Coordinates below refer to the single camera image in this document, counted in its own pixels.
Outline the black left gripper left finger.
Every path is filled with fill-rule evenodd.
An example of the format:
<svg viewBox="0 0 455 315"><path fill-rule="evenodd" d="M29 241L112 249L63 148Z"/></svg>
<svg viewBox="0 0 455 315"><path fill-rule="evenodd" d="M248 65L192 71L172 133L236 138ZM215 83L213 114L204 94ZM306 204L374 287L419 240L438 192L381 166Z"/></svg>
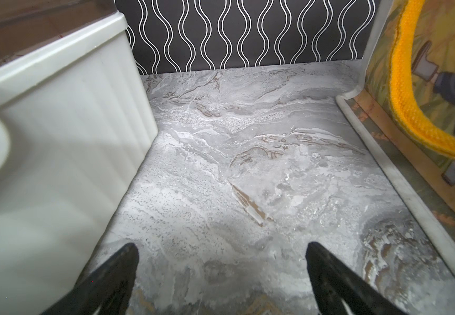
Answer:
<svg viewBox="0 0 455 315"><path fill-rule="evenodd" d="M122 246L44 314L125 314L135 284L139 251Z"/></svg>

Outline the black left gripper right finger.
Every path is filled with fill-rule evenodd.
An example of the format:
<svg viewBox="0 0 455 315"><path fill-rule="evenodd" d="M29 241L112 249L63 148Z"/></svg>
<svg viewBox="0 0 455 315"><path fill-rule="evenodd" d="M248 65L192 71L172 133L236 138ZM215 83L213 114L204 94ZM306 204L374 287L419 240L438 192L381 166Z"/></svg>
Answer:
<svg viewBox="0 0 455 315"><path fill-rule="evenodd" d="M321 314L404 314L320 243L308 244L306 262Z"/></svg>

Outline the white tote bag yellow handles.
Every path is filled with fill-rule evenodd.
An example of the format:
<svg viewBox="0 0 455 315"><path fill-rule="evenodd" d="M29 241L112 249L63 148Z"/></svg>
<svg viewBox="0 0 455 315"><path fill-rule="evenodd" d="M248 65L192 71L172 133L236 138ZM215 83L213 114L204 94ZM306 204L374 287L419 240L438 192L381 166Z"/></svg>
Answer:
<svg viewBox="0 0 455 315"><path fill-rule="evenodd" d="M455 1L346 1L337 50L359 61L336 100L455 277Z"/></svg>

